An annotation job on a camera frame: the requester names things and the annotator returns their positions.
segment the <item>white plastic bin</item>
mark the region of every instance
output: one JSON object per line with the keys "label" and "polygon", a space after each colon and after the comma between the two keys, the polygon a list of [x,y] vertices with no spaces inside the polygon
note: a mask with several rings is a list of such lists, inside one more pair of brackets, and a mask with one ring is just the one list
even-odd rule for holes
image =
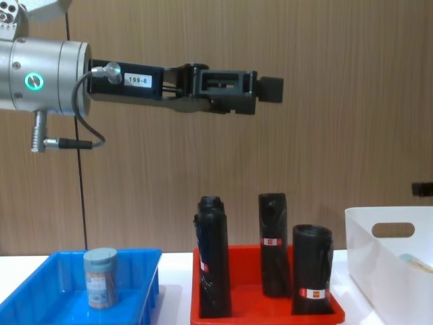
{"label": "white plastic bin", "polygon": [[[412,223],[408,238],[376,238],[377,223]],[[433,324],[433,274],[400,256],[411,254],[433,266],[433,207],[374,207],[346,210],[349,272],[389,325]]]}

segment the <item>bin handle hole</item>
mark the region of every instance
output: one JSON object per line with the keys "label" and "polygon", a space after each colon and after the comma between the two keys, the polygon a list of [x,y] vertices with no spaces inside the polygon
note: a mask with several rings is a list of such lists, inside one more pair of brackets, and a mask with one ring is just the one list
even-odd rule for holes
{"label": "bin handle hole", "polygon": [[415,226],[410,222],[377,223],[371,233],[376,238],[409,238],[415,233]]}

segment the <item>table surface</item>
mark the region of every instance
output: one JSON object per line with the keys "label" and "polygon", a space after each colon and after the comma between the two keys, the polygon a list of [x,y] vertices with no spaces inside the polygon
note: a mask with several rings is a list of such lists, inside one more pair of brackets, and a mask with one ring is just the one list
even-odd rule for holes
{"label": "table surface", "polygon": [[[46,256],[0,257],[0,303],[46,260]],[[162,254],[160,295],[151,324],[187,325],[191,309],[192,253]],[[347,251],[334,251],[331,292],[346,312],[346,325],[383,325],[349,276]]]}

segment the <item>green indicator light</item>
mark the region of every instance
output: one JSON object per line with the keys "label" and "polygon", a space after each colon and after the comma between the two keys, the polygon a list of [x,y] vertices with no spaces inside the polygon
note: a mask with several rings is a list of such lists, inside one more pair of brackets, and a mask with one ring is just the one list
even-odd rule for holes
{"label": "green indicator light", "polygon": [[43,87],[43,77],[37,72],[30,72],[24,78],[27,88],[33,91],[39,91]]}

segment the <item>wooden wall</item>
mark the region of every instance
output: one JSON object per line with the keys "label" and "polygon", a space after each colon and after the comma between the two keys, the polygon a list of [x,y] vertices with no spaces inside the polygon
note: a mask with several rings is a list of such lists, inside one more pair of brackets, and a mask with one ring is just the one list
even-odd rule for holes
{"label": "wooden wall", "polygon": [[[107,144],[82,152],[89,248],[189,251],[206,194],[224,200],[231,244],[257,242],[263,192],[285,192],[289,226],[325,225],[337,248],[346,207],[433,203],[410,186],[433,180],[431,1],[75,0],[69,15],[94,58],[285,79],[284,103],[254,116],[93,102],[89,122]],[[61,31],[52,26],[44,37]],[[83,245],[76,153],[31,155],[31,119],[0,118],[0,253]],[[72,120],[50,121],[60,131]]]}

